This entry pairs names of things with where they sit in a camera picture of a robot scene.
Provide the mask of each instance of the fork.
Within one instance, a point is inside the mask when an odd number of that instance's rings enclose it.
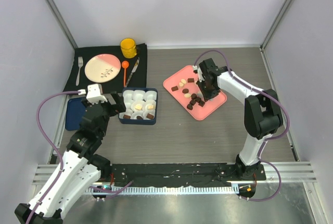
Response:
[[[82,57],[79,57],[79,72],[78,72],[78,76],[76,77],[76,86],[79,85],[79,82],[80,82],[80,70],[81,70],[81,67],[83,66],[83,59]]]

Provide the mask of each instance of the black placemat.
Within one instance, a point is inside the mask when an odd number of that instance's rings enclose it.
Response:
[[[130,63],[130,66],[127,68],[126,77],[128,78],[133,66],[138,57],[140,57],[139,66],[136,72],[133,74],[128,87],[146,87],[147,85],[147,45],[140,44],[137,45],[138,54],[133,59],[126,59],[122,53],[120,46],[97,46],[97,47],[82,47],[75,49],[74,63],[72,66],[72,71],[67,80],[66,86],[63,91],[69,90],[79,90],[86,89],[88,85],[95,84],[95,82],[90,81],[84,73],[84,68],[88,61],[99,54],[112,54],[119,58],[120,63],[124,60],[127,60]],[[78,75],[79,66],[78,66],[78,58],[83,58],[83,66],[80,72],[80,83],[78,86],[75,85],[76,77]],[[117,91],[121,93],[124,86],[124,69],[122,68],[119,74],[112,79],[111,81],[101,83],[103,88],[103,93],[107,94],[111,91]]]

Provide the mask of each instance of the gray table surface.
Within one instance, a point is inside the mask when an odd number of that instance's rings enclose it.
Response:
[[[234,162],[242,150],[247,132],[244,107],[227,94],[227,102],[204,121],[197,121],[163,88],[163,81],[206,49],[148,50],[147,87],[158,90],[157,123],[152,126],[123,125],[117,117],[109,122],[106,137],[97,154],[112,163],[196,163]],[[224,48],[237,75],[249,83],[271,87],[258,48]],[[207,54],[218,66],[225,65],[218,54]],[[63,134],[64,152],[74,131]],[[262,156],[272,162],[294,161],[287,137],[267,144]]]

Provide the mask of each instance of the metal floor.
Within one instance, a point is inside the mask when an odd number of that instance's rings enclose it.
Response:
[[[255,198],[268,197],[276,183],[257,185]],[[64,224],[307,224],[316,223],[302,183],[283,183],[267,202],[247,202],[234,194],[118,196],[96,202],[83,195]]]
[[[233,162],[247,136],[242,104],[227,94],[224,105],[204,121],[196,121],[163,88],[166,78],[193,64],[204,51],[206,49],[148,50],[147,87],[156,88],[159,93],[157,123],[123,125],[112,117],[96,153],[112,163]],[[259,48],[224,48],[222,51],[237,75],[257,87],[271,88]],[[223,58],[214,53],[203,58],[213,58],[217,65],[225,65]],[[73,133],[64,132],[61,152]],[[263,159],[294,161],[287,137],[270,142]]]

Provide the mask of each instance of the orange spoon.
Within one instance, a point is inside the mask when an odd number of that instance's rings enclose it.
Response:
[[[121,62],[121,67],[124,68],[124,87],[126,84],[126,69],[130,66],[130,63],[128,61]]]

